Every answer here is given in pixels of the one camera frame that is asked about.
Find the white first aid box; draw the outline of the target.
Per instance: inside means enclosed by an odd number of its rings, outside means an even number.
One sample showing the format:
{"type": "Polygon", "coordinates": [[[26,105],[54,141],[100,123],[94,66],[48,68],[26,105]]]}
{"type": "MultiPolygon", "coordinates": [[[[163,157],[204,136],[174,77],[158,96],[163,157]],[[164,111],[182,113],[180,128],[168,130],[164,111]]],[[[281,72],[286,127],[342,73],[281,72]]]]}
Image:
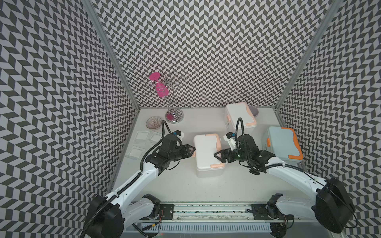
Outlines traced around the white first aid box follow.
{"type": "Polygon", "coordinates": [[[215,158],[214,154],[222,149],[218,134],[196,135],[193,139],[196,159],[196,174],[199,178],[218,177],[223,174],[226,163],[215,158]]]}
{"type": "Polygon", "coordinates": [[[245,102],[228,104],[225,107],[224,119],[228,132],[235,132],[237,121],[242,118],[245,134],[252,134],[257,120],[245,102]]]}

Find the blue first aid kit box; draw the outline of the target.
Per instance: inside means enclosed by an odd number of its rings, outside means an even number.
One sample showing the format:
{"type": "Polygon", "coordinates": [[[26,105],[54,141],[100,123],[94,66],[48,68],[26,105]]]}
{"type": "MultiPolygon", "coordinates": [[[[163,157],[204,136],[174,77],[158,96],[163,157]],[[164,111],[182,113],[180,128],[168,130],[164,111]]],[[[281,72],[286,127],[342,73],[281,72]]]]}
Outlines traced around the blue first aid kit box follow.
{"type": "Polygon", "coordinates": [[[269,127],[262,136],[262,148],[293,166],[304,158],[296,133],[291,128],[269,127]]]}

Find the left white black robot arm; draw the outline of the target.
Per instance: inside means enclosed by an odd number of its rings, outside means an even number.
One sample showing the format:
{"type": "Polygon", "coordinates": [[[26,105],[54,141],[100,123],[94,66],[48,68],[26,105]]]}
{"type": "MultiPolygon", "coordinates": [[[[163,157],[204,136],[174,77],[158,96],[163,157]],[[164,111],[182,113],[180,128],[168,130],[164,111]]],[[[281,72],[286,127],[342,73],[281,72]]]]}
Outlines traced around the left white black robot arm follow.
{"type": "Polygon", "coordinates": [[[168,169],[171,162],[190,158],[195,147],[184,144],[183,132],[171,131],[161,122],[162,135],[143,155],[139,170],[106,196],[95,196],[88,207],[81,238],[119,238],[125,228],[144,217],[158,216],[160,200],[151,194],[137,202],[134,199],[153,180],[168,169]]]}

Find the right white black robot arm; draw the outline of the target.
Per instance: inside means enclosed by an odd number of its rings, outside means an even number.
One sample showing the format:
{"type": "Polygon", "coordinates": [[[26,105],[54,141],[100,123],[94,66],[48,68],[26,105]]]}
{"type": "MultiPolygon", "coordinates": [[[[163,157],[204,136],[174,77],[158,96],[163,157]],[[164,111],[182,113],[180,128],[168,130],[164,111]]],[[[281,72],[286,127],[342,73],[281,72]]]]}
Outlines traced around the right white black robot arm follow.
{"type": "Polygon", "coordinates": [[[267,150],[260,150],[244,129],[225,135],[229,149],[220,149],[214,157],[222,163],[245,161],[253,175],[262,173],[275,176],[303,192],[307,199],[289,198],[282,193],[272,195],[265,209],[270,219],[288,215],[315,219],[327,230],[340,234],[348,228],[351,218],[356,219],[355,206],[343,182],[336,178],[324,179],[286,163],[267,150]]]}

